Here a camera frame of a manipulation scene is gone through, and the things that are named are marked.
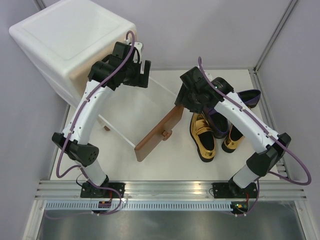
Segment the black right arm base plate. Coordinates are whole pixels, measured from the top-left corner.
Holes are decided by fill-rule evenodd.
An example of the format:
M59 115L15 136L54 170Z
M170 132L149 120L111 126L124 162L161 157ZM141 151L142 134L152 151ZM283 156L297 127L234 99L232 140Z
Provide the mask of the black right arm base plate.
M258 187L252 182L246 188L228 182L213 182L213 197L215 199L255 199L258 196Z

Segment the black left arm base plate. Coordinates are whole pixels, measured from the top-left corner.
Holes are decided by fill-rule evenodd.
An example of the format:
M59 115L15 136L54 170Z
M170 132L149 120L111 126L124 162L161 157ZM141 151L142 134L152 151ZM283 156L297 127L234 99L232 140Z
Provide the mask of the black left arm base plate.
M124 182L109 182L107 187L114 189L119 192L121 197L124 196L125 192L125 183ZM88 181L84 182L81 187L80 198L106 198L106 199L119 199L119 196L116 192L112 190L100 189L94 187Z

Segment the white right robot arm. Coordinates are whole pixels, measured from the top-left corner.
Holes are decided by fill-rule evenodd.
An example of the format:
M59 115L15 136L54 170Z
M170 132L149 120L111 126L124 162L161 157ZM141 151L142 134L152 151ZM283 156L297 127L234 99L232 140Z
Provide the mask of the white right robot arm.
M229 180L228 192L241 197L253 181L264 177L283 157L291 143L287 133L279 134L260 120L222 77L213 80L195 66L180 76L182 85L176 103L192 113L213 108L227 118L251 143L255 151Z

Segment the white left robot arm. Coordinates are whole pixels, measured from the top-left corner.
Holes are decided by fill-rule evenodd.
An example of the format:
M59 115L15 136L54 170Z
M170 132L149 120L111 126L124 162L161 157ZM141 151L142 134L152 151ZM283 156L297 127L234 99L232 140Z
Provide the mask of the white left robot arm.
M84 94L69 124L52 141L77 163L87 181L81 185L81 198L121 198L109 186L109 178L98 162L99 148L89 139L103 103L121 84L147 88L151 62L142 63L141 42L116 42L112 54L94 63Z

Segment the brown-front pulled-out drawer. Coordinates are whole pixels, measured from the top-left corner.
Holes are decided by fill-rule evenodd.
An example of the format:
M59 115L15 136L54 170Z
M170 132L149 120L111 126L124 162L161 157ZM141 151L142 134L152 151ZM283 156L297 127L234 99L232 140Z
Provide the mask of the brown-front pulled-out drawer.
M176 95L149 78L148 87L121 85L104 102L99 119L133 147L142 162L163 141L162 132L181 120L184 107L175 105Z

